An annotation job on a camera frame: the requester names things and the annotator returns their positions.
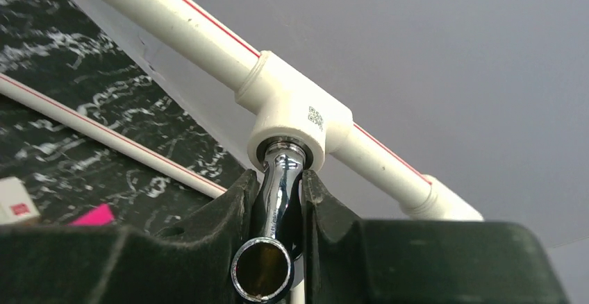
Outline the chrome water faucet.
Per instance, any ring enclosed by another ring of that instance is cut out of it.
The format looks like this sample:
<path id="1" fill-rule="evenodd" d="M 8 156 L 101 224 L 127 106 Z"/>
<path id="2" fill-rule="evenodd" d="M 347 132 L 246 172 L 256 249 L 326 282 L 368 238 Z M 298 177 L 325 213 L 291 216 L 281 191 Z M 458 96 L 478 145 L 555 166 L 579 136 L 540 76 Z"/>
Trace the chrome water faucet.
<path id="1" fill-rule="evenodd" d="M 236 251 L 230 276 L 245 303 L 277 303 L 297 280 L 302 254 L 300 184 L 306 152 L 273 141 L 263 152 L 263 182 L 251 209 L 249 237 Z"/>

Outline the white PVC pipe frame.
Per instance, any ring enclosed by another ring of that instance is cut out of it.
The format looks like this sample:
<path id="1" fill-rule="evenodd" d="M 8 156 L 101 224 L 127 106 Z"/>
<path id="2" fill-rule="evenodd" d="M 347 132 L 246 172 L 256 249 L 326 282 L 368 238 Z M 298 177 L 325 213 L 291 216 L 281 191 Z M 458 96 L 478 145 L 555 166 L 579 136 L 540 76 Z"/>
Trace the white PVC pipe frame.
<path id="1" fill-rule="evenodd" d="M 480 221 L 437 178 L 421 174 L 353 120 L 351 110 L 271 51 L 257 51 L 193 0 L 102 0 L 233 91 L 256 122 L 247 156 L 268 173 L 277 151 L 319 171 L 332 155 L 411 219 Z"/>

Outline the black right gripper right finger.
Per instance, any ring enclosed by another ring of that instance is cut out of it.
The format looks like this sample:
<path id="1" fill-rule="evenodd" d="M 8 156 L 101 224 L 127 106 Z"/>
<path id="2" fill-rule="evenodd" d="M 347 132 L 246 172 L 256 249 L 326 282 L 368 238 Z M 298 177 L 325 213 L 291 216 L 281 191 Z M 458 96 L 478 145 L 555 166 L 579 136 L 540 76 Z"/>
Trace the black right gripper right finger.
<path id="1" fill-rule="evenodd" d="M 568 303 L 527 228 L 496 221 L 362 219 L 306 170 L 307 303 Z"/>

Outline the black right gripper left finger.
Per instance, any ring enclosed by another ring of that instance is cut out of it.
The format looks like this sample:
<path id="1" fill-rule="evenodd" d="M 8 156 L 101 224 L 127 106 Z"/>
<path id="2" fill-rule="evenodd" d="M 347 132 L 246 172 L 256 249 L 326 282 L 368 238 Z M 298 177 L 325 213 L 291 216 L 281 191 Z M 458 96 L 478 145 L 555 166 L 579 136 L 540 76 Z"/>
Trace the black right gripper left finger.
<path id="1" fill-rule="evenodd" d="M 231 261 L 258 191 L 244 172 L 156 235 L 133 226 L 2 226 L 2 303 L 239 303 Z"/>

